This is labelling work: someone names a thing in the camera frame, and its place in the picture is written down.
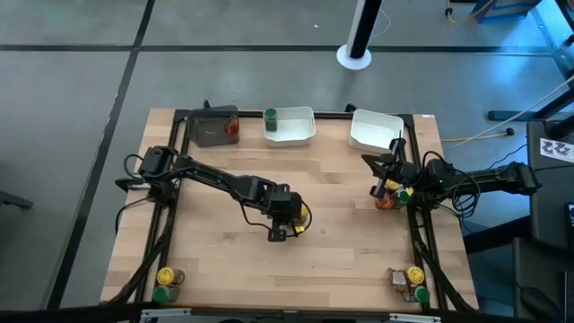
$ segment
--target white square bowl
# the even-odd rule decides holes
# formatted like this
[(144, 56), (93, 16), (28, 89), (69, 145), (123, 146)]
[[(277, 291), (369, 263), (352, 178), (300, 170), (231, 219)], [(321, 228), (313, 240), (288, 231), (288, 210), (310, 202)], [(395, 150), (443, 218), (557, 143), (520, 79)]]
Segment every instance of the white square bowl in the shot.
[(349, 145), (374, 153), (388, 153), (391, 140), (403, 137), (404, 121), (385, 113), (356, 109)]
[(270, 147), (292, 147), (311, 143), (315, 135), (315, 115), (310, 107), (275, 108), (277, 131), (267, 131), (263, 118), (263, 135)]

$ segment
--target gray floor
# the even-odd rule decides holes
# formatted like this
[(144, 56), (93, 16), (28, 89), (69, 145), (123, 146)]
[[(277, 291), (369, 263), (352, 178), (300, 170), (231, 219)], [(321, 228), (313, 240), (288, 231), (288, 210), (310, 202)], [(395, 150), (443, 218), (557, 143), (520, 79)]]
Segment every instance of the gray floor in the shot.
[[(373, 43), (546, 44), (531, 15), (502, 24), (450, 24), (443, 5), (439, 0), (387, 0), (384, 8), (392, 25)], [(145, 1), (135, 0), (6, 0), (0, 2), (0, 44), (131, 44), (144, 7)], [(339, 45), (347, 39), (353, 7), (353, 1), (343, 0), (158, 1), (143, 43)], [(457, 5), (456, 15), (471, 9)], [(385, 26), (381, 19), (378, 29)], [(29, 212), (0, 210), (0, 257), (6, 259), (0, 261), (0, 309), (42, 306), (127, 56), (0, 52), (0, 189), (36, 202)], [(208, 99), (241, 109), (309, 105), (340, 111), (352, 102), (380, 112), (435, 114), (441, 136), (452, 138), (494, 125), (485, 119), (486, 111), (525, 109), (563, 80), (548, 56), (374, 53), (368, 69), (352, 73), (337, 64), (332, 52), (141, 53), (63, 306), (99, 300), (114, 243), (114, 217), (126, 196), (113, 182), (123, 176), (124, 156), (137, 150), (150, 108), (198, 108)], [(463, 170), (488, 167), (526, 142), (524, 124), (512, 126), (517, 130), (513, 137), (471, 142), (446, 157)], [(511, 160), (525, 162), (526, 150)], [(527, 198), (490, 193), (481, 197), (470, 222), (477, 224), (472, 230), (480, 230), (526, 214)], [(504, 250), (486, 257), (500, 265)], [(503, 312), (498, 303), (510, 305), (509, 297), (493, 283), (492, 268), (480, 257), (471, 263), (484, 308)], [(29, 279), (6, 278), (16, 275)]]

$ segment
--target wooden tabletop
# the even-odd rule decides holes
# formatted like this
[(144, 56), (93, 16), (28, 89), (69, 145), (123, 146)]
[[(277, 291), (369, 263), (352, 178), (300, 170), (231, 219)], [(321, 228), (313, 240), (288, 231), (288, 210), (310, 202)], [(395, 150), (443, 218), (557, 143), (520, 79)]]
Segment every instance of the wooden tabletop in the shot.
[[(174, 109), (151, 110), (141, 155), (149, 146), (167, 144), (173, 114)], [(420, 154), (428, 150), (441, 153), (434, 117), (414, 115), (413, 119)], [(419, 304), (404, 302), (387, 280), (389, 267), (406, 269), (414, 264), (406, 209), (375, 208), (369, 190), (377, 179), (361, 159), (365, 152), (349, 146), (350, 125), (350, 120), (316, 119), (317, 134), (311, 145), (269, 148), (262, 137), (262, 120), (242, 118), (238, 144), (189, 146), (188, 154), (194, 159), (229, 173), (288, 183), (309, 205), (313, 223), (299, 238), (271, 243), (265, 229), (245, 223), (239, 204), (228, 194), (183, 180), (168, 265), (184, 270), (187, 278), (175, 305), (420, 311)], [(126, 202), (144, 194), (130, 192)], [(152, 209), (152, 204), (147, 204), (124, 212), (103, 301), (115, 296), (140, 265)], [(250, 209), (248, 218), (251, 222), (269, 222)], [(466, 301), (477, 308), (457, 218), (436, 210), (432, 220), (442, 269)], [(428, 267), (425, 273), (429, 276), (431, 306), (437, 307)], [(146, 300), (151, 299), (152, 287), (150, 275)]]

